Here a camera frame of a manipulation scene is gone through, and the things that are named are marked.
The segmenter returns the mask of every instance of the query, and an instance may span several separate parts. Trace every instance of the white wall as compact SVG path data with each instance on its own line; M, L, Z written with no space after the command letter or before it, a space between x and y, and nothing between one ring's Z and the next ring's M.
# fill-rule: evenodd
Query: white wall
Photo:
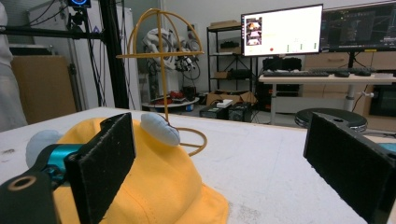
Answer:
M324 8L346 7L359 4L367 4L373 0L249 0L249 1L216 1L216 0L162 0L163 10L174 12L190 23L197 24L198 36L202 41L204 51L206 51L206 27L213 21L240 21L242 13L258 12L285 7L300 7L313 4L323 4ZM187 33L182 22L176 22L180 35ZM198 91L207 91L207 58L206 54L200 56L199 65L201 67L201 76L195 81Z

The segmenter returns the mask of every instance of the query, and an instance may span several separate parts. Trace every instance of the yellow hat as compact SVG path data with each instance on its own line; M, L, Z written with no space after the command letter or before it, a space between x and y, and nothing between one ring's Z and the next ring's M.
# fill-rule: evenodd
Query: yellow hat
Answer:
M87 143L100 131L102 120L82 121L58 143ZM157 133L175 133L167 122L157 123ZM202 182L183 147L159 140L145 126L133 120L136 158L101 223L226 223L226 199ZM62 223L78 223L71 189L56 189L54 198Z

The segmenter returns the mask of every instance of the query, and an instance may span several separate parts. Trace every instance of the keyboard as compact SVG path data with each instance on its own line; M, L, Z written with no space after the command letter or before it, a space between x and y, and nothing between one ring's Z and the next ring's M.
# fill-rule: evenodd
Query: keyboard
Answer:
M330 73L314 71L265 71L262 73L265 77L328 77Z
M355 76L360 77L369 77L375 69L372 67L356 67L356 68L311 68L309 69L311 72L327 72L329 74L337 74L337 73L350 73Z

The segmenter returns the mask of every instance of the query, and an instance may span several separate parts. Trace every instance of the power strip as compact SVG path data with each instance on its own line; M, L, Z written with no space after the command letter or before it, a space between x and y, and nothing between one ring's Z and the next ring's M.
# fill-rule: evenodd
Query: power strip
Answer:
M233 100L223 100L222 103L217 103L216 107L218 107L218 108L227 108L232 103L233 103Z

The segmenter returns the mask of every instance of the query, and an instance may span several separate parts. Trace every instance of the round stool seat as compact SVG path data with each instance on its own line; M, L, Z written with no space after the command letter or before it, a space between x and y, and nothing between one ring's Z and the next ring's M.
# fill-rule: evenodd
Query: round stool seat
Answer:
M299 126L307 128L310 120L312 119L313 112L318 112L321 114L326 114L342 119L348 123L349 128L357 132L363 132L367 128L367 119L365 117L347 110L332 108L309 108L305 110L300 110L299 112L297 112L294 121Z

